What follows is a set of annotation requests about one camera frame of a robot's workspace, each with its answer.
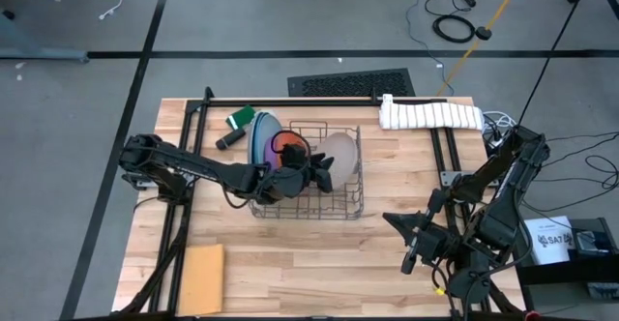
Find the orange bowl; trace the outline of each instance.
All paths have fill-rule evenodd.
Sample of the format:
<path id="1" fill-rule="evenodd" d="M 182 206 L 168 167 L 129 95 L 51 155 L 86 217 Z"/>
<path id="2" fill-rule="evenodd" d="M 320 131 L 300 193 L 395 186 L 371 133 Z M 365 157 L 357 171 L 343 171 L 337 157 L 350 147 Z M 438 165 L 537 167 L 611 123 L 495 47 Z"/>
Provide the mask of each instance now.
<path id="1" fill-rule="evenodd" d="M 281 151 L 283 150 L 283 146 L 287 144 L 299 145 L 303 147 L 304 149 L 306 149 L 306 156 L 310 155 L 310 151 L 307 151 L 308 146 L 303 141 L 303 139 L 299 137 L 299 135 L 297 135 L 296 133 L 288 132 L 288 131 L 280 132 L 280 134 L 278 134 L 275 137 L 275 143 L 274 143 L 275 150 Z M 278 167 L 281 167 L 281 154 L 278 154 Z"/>

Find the green sponge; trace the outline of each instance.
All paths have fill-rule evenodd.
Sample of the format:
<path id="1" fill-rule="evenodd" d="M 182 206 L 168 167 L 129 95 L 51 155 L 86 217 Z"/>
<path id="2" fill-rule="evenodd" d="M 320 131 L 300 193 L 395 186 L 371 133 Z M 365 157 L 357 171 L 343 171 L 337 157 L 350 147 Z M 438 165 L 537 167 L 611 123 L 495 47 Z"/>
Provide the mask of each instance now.
<path id="1" fill-rule="evenodd" d="M 225 123 L 227 123 L 233 130 L 241 129 L 251 122 L 254 114 L 255 110 L 253 110 L 250 105 L 246 105 L 228 116 L 225 119 Z"/>

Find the blue plate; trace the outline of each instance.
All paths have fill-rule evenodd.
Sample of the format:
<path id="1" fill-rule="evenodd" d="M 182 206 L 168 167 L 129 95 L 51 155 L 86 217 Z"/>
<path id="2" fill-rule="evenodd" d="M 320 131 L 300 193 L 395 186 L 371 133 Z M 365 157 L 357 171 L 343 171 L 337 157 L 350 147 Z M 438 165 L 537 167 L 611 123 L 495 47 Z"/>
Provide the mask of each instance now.
<path id="1" fill-rule="evenodd" d="M 253 119 L 251 120 L 251 126 L 249 128 L 249 134 L 248 134 L 248 163 L 253 163 L 253 135 L 255 132 L 255 128 L 257 126 L 257 122 L 258 122 L 258 118 L 260 118 L 263 114 L 265 114 L 264 112 L 257 112 L 254 116 Z"/>
<path id="2" fill-rule="evenodd" d="M 253 162 L 263 163 L 264 149 L 269 138 L 281 131 L 281 124 L 273 114 L 265 113 L 256 122 L 253 132 Z"/>

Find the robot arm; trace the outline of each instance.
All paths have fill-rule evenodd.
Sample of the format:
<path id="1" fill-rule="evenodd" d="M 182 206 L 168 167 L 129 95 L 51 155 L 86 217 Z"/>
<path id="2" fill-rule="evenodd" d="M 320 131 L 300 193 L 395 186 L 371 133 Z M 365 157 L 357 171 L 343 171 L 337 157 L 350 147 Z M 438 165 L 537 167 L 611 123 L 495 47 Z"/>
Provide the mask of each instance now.
<path id="1" fill-rule="evenodd" d="M 517 206 L 548 157 L 542 134 L 514 127 L 477 172 L 456 177 L 446 190 L 434 190 L 424 214 L 383 214 L 409 247 L 401 271 L 411 274 L 417 255 L 427 264 L 438 258 L 453 259 L 459 268 L 450 275 L 450 293 L 461 299 L 468 295 L 470 303 L 478 303 L 491 283 L 477 277 L 490 267 L 505 265 L 511 256 L 520 222 Z M 432 222 L 443 206 L 481 202 L 486 187 L 501 177 L 497 193 L 473 215 L 463 235 Z"/>
<path id="2" fill-rule="evenodd" d="M 178 149 L 157 135 L 140 134 L 129 138 L 119 165 L 132 175 L 155 182 L 162 201 L 184 202 L 189 182 L 183 174 L 189 174 L 217 182 L 236 197 L 273 204 L 297 196 L 310 181 L 325 192 L 332 190 L 328 169 L 333 159 L 323 160 L 324 154 L 308 158 L 306 154 L 301 146 L 286 145 L 279 169 L 265 164 L 224 164 Z"/>

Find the yellow pole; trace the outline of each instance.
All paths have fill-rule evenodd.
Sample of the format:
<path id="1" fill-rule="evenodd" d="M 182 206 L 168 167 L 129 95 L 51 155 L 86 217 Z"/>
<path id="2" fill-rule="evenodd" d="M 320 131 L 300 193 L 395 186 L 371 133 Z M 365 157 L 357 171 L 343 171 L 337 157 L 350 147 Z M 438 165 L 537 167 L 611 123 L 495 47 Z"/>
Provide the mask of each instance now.
<path id="1" fill-rule="evenodd" d="M 501 4 L 501 7 L 499 7 L 499 9 L 496 11 L 494 16 L 490 20 L 490 22 L 486 25 L 486 29 L 487 30 L 489 30 L 494 25 L 494 22 L 496 22 L 496 20 L 499 18 L 499 16 L 501 16 L 501 14 L 503 13 L 503 10 L 505 9 L 505 7 L 507 7 L 507 5 L 509 3 L 510 3 L 510 0 L 503 0 L 503 3 Z M 473 45 L 471 45 L 471 47 L 457 61 L 457 63 L 454 66 L 454 68 L 449 72 L 449 75 L 447 76 L 447 79 L 445 80 L 445 82 L 441 86 L 441 90 L 439 90 L 438 93 L 436 93 L 436 96 L 443 95 L 443 92 L 447 88 L 447 85 L 452 81 L 452 78 L 457 74 L 457 72 L 459 71 L 460 67 L 464 64 L 464 62 L 469 57 L 469 55 L 471 55 L 471 53 L 473 51 L 475 51 L 479 45 L 480 45 L 480 40 L 476 39 L 475 42 L 473 42 Z"/>

